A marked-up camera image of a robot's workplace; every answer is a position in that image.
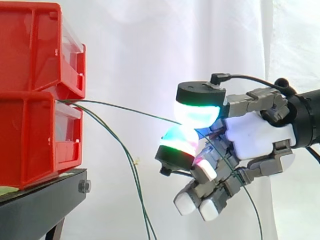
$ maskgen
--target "cable connector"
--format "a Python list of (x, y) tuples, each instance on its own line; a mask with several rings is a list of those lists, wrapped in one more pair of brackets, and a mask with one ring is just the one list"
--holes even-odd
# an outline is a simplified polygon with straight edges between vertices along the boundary
[(223, 82), (226, 82), (232, 78), (229, 73), (212, 73), (210, 83), (214, 85), (220, 85)]

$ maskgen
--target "green light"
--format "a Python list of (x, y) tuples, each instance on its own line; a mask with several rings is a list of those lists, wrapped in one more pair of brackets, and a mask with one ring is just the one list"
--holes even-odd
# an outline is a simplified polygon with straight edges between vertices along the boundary
[(190, 106), (175, 102), (174, 115), (176, 120), (193, 129), (210, 127), (218, 118), (219, 106)]
[(196, 155), (199, 136), (193, 128), (179, 125), (173, 126), (161, 139), (160, 145), (185, 152), (191, 156)]

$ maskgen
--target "screw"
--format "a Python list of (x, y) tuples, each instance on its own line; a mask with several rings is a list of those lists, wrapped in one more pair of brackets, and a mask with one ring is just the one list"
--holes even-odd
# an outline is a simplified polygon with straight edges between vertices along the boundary
[(78, 185), (79, 193), (87, 194), (91, 191), (91, 181), (90, 180), (80, 180)]

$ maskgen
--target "red plastic bin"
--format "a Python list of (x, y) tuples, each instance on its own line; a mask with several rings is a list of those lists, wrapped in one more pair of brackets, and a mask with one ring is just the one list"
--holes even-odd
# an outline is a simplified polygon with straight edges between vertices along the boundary
[(0, 93), (0, 186), (24, 189), (80, 165), (82, 121), (49, 92)]
[(49, 2), (0, 1), (0, 92), (85, 97), (86, 48)]

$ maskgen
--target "black cylindrical mount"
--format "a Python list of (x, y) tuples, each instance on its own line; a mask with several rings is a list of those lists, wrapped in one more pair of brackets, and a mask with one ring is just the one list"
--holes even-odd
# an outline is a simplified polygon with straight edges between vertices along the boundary
[(283, 121), (293, 126), (294, 148), (320, 143), (320, 89), (292, 95), (287, 100), (290, 113)]

